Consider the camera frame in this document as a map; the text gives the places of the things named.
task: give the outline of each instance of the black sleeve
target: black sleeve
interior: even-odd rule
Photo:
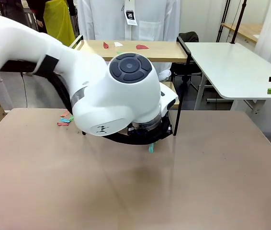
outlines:
[[[44,10],[45,10],[45,2],[39,4],[36,9],[35,17],[37,20],[43,22]]]
[[[74,6],[73,0],[67,0],[67,2],[68,2],[69,14],[71,16],[75,16],[76,15],[76,10],[75,10],[75,6]]]
[[[45,0],[27,0],[28,6],[35,12],[35,17],[39,21],[43,21]]]

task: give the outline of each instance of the pink paper piece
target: pink paper piece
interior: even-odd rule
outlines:
[[[57,126],[68,126],[68,123],[60,123],[60,122],[57,122]]]
[[[108,49],[108,48],[109,48],[109,45],[108,45],[107,43],[103,42],[103,48],[104,48],[104,49]]]
[[[149,48],[145,45],[137,45],[136,49],[149,49]]]
[[[65,117],[67,115],[69,115],[69,111],[66,110],[62,115],[60,115],[60,117]]]

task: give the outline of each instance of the black chair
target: black chair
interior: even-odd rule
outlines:
[[[196,32],[180,33],[179,36],[182,38],[183,42],[199,42],[198,35]],[[194,86],[192,83],[192,77],[193,76],[196,76],[196,77],[201,76],[202,71],[198,67],[198,65],[195,63],[193,58],[191,58],[190,64],[187,68],[186,68],[185,63],[172,63],[170,71],[172,73],[170,81],[174,81],[174,77],[176,77],[176,76],[183,77],[182,78],[183,82],[185,82],[185,81],[187,82],[190,80],[191,86],[196,91],[198,91],[198,88],[196,86]]]

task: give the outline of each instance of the white lab coat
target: white lab coat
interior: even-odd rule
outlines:
[[[88,40],[176,41],[180,0],[135,0],[138,26],[127,25],[124,0],[78,0],[80,34]],[[159,80],[170,76],[171,63],[154,63]]]

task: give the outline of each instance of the black metal stand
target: black metal stand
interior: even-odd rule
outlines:
[[[223,13],[223,18],[222,18],[222,21],[221,21],[221,24],[220,24],[220,29],[218,30],[218,35],[217,35],[216,42],[219,42],[220,39],[221,39],[222,32],[223,32],[222,24],[225,23],[225,21],[226,21],[228,9],[229,9],[229,6],[230,6],[230,1],[231,0],[226,0],[226,5],[225,5],[224,13]]]
[[[246,2],[247,2],[247,0],[244,0],[244,2],[242,4],[242,9],[241,9],[241,13],[240,13],[240,16],[239,16],[239,20],[237,21],[236,30],[235,30],[235,33],[233,34],[232,40],[230,42],[231,44],[235,43],[235,40],[236,40],[236,37],[237,37],[237,32],[239,31],[239,27],[240,27],[240,24],[241,24],[241,21],[242,21],[242,18],[243,18],[243,14],[244,14],[244,10],[245,10],[245,7],[246,7]]]
[[[183,42],[181,37],[177,37],[177,42],[181,45],[183,51],[187,54],[187,61],[186,61],[186,65],[185,68],[188,68],[188,65],[190,64],[191,61],[191,51],[189,50],[189,48],[186,46],[186,44]],[[177,134],[177,130],[178,130],[178,124],[179,124],[179,119],[180,119],[180,113],[181,113],[181,109],[182,109],[182,103],[183,103],[183,98],[184,98],[184,93],[185,93],[185,89],[187,87],[187,71],[185,71],[184,76],[182,77],[182,91],[181,91],[181,95],[179,98],[179,106],[178,106],[178,112],[177,112],[177,117],[176,117],[176,124],[175,124],[175,129],[174,129],[174,133],[173,135],[175,136]],[[174,80],[174,76],[172,75],[171,77],[171,82],[173,82]]]

